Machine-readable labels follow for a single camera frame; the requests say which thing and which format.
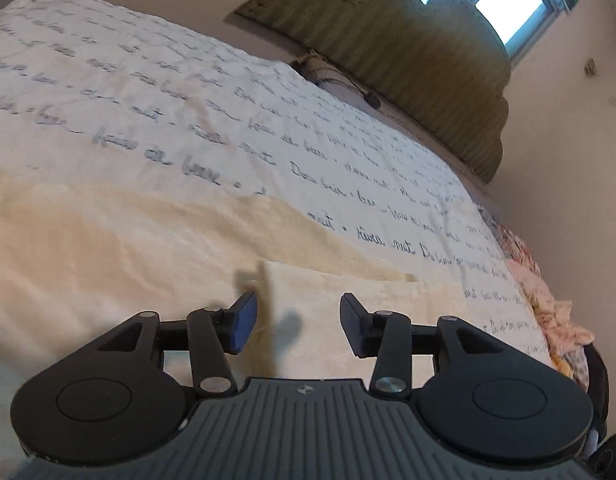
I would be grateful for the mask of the cream white pants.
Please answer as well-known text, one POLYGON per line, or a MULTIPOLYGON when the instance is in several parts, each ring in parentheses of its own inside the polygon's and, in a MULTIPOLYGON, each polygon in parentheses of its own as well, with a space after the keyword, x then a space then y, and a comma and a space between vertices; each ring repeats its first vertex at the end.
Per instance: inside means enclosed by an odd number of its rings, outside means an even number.
POLYGON ((453 278, 404 272, 327 232, 276 198, 178 203, 103 185, 50 185, 0 168, 0 405, 28 377, 143 310, 166 320, 262 304, 234 359, 238 376, 367 377, 338 322, 352 292, 369 309, 417 323, 444 314, 535 356, 527 309, 478 309, 453 278))

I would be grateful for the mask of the floral patterned blanket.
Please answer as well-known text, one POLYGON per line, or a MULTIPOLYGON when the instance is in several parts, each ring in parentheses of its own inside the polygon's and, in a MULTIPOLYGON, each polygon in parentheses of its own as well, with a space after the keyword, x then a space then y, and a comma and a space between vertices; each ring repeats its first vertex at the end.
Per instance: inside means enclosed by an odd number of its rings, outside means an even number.
POLYGON ((500 246, 505 258, 516 261, 541 278, 540 266, 534 260, 526 242, 509 229, 499 218, 496 218, 490 211, 487 211, 486 208, 478 205, 477 209, 483 222, 486 223, 498 246, 500 246))

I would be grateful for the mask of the striped pillow at headboard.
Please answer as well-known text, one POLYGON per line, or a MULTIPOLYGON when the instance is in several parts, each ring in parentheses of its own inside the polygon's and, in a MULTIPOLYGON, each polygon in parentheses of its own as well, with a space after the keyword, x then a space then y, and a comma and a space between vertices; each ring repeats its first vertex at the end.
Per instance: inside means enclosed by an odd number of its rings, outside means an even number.
POLYGON ((353 81, 335 65, 331 64, 328 58, 314 51, 292 60, 291 68, 317 86, 327 82, 353 84, 353 81))

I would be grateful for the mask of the white bedspread with script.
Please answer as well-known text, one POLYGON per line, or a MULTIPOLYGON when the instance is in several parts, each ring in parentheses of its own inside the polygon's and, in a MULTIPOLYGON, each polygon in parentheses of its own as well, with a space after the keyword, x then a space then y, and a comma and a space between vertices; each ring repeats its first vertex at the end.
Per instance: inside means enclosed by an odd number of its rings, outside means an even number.
MULTIPOLYGON (((478 309, 533 316, 434 152, 285 63, 103 0, 0 10, 0 168, 193 205, 276 198, 401 271, 453 278, 478 309)), ((538 330, 542 356, 510 345, 547 362, 538 330)), ((0 405, 0 479, 23 458, 13 396, 0 405)))

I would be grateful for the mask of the green scalloped headboard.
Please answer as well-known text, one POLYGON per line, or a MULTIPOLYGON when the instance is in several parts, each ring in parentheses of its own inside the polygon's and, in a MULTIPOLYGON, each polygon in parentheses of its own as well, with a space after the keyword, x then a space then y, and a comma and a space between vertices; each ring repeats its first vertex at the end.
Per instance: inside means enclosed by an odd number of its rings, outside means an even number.
POLYGON ((248 0, 235 12, 324 55, 492 181, 512 62, 469 1, 248 0))

